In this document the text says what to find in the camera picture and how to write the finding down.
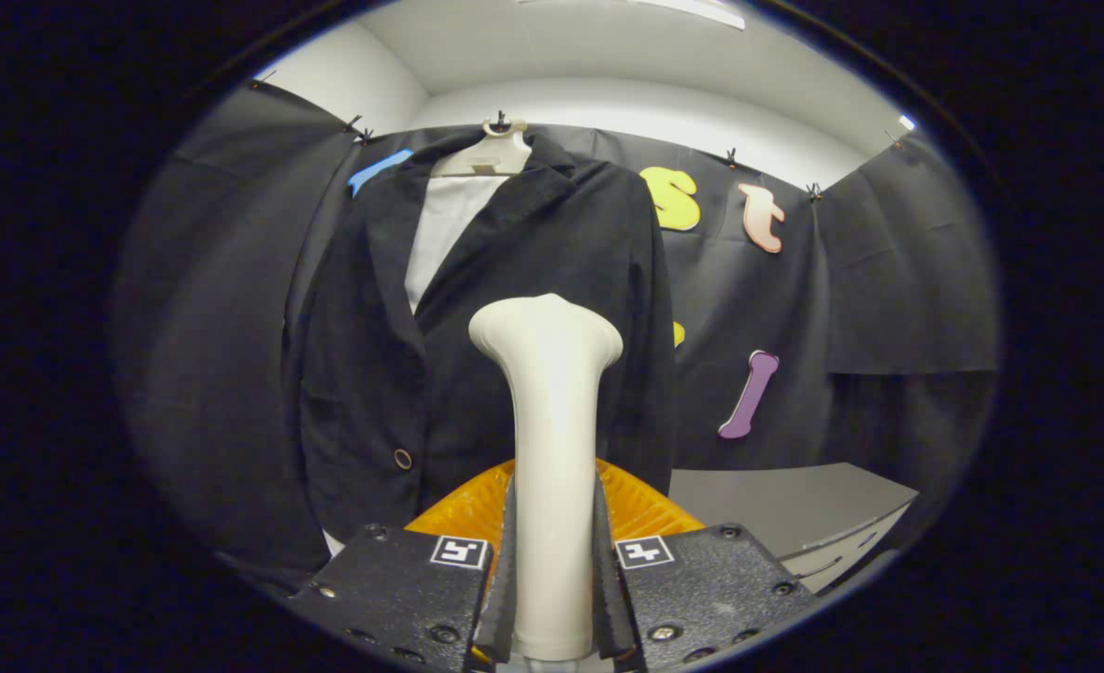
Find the black blazer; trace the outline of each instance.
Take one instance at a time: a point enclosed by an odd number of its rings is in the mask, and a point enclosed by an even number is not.
[[[412,314],[403,280],[431,168],[484,136],[456,133],[364,183],[309,290],[299,438],[316,515],[337,537],[410,523],[513,457],[509,386],[467,335],[480,307],[509,297],[554,292],[619,330],[623,357],[601,380],[598,457],[668,490],[672,311],[637,174],[534,133],[527,167],[470,222]]]

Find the clothes hanger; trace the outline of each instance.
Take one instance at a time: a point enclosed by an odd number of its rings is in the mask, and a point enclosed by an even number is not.
[[[436,162],[432,167],[431,178],[456,178],[456,175],[520,174],[531,157],[531,149],[522,141],[522,132],[527,122],[522,119],[510,119],[509,127],[503,127],[505,115],[497,110],[497,124],[485,119],[480,128],[485,137],[471,148],[458,150]]]

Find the yellow foam letter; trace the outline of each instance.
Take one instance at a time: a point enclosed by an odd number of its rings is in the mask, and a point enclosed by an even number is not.
[[[680,170],[664,167],[643,169],[640,178],[647,180],[650,199],[655,201],[659,214],[659,226],[665,229],[692,229],[701,222],[701,209],[688,195],[697,194],[697,182]]]

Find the black curtain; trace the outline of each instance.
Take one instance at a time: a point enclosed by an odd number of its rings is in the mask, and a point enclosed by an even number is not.
[[[116,285],[120,399],[155,482],[202,540],[283,590],[328,553],[302,491],[301,298],[348,180],[466,127],[361,142],[285,90],[235,90],[173,153],[129,233]],[[969,463],[997,368],[985,216],[920,132],[820,199],[725,157],[597,129],[533,125],[577,154],[687,172],[701,210],[664,229],[680,435],[677,468],[847,461],[919,490],[890,536],[932,524]],[[785,213],[778,254],[743,231],[740,184]],[[719,438],[747,357],[779,357],[743,438]]]

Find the foam letter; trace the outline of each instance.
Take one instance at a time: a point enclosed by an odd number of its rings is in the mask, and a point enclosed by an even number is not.
[[[756,246],[768,253],[778,253],[782,243],[772,235],[772,218],[783,222],[784,211],[773,203],[772,193],[762,186],[740,184],[739,191],[747,195],[747,205],[743,209],[743,228]]]
[[[640,178],[647,180],[650,199],[659,210],[659,226],[665,229],[692,229],[701,222],[701,209],[689,194],[697,194],[697,182],[680,170],[662,167],[643,169]]]
[[[744,438],[752,430],[752,417],[760,406],[760,400],[764,397],[764,388],[768,387],[768,380],[779,366],[779,357],[772,353],[755,351],[749,361],[752,365],[752,374],[747,376],[747,384],[743,386],[743,396],[735,406],[735,412],[730,415],[730,419],[718,429],[718,436],[722,439]]]

